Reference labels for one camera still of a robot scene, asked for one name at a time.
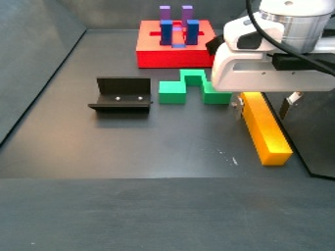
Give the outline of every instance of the blue block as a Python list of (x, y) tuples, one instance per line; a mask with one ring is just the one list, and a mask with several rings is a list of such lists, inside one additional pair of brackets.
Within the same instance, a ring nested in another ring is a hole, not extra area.
[(187, 20), (186, 44), (198, 44), (199, 20)]
[(186, 48), (186, 44), (185, 43), (174, 43), (173, 48)]
[(173, 45), (173, 20), (162, 20), (162, 45)]

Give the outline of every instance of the gray wall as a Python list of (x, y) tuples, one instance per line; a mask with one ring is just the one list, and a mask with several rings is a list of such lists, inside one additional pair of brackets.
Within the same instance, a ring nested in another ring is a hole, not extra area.
[(159, 18), (161, 5), (171, 5), (173, 18), (181, 19), (182, 5), (193, 5), (195, 18), (210, 20), (222, 29), (245, 10), (245, 0), (58, 0), (87, 28), (139, 28), (142, 20)]
[(86, 28), (54, 0), (0, 0), (0, 13), (2, 143)]

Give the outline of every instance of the black bracket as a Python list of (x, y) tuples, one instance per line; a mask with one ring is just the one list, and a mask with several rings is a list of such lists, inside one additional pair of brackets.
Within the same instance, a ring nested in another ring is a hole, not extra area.
[(98, 77), (100, 98), (88, 106), (98, 112), (150, 113), (151, 79), (147, 77)]

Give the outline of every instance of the gray table surface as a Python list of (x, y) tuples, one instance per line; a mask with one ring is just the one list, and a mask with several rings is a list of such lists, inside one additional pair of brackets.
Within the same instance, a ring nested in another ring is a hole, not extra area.
[[(179, 80), (179, 69), (138, 69), (137, 39), (137, 30), (88, 31), (0, 149), (0, 177), (307, 176), (298, 155), (261, 165), (245, 121), (229, 105), (205, 105), (198, 87), (185, 105), (159, 104), (159, 81)], [(88, 108), (98, 76), (153, 79), (149, 117)]]

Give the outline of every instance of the toy blocks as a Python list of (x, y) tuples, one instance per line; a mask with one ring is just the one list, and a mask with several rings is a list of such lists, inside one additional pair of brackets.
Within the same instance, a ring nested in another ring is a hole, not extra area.
[(161, 81), (159, 96), (162, 104), (186, 103), (186, 86), (202, 88), (205, 104), (230, 104), (233, 93), (219, 92), (214, 89), (211, 81), (206, 78), (205, 70), (181, 70), (181, 81)]
[(162, 20), (162, 45), (173, 45), (173, 21)]
[(186, 44), (198, 44), (199, 20), (187, 20)]
[(171, 19), (171, 7), (170, 6), (161, 6), (161, 18), (162, 20)]
[(187, 26), (187, 20), (193, 20), (194, 7), (191, 5), (182, 6), (182, 26)]
[(182, 81), (161, 81), (161, 104), (185, 104), (186, 84)]
[(243, 117), (263, 166), (283, 166), (293, 149), (261, 92), (243, 92)]
[[(162, 17), (169, 17), (169, 6), (162, 6)], [(193, 7), (183, 6), (183, 21), (142, 21), (137, 45), (139, 68), (210, 68), (215, 56), (206, 43), (215, 37), (209, 21), (193, 20)]]

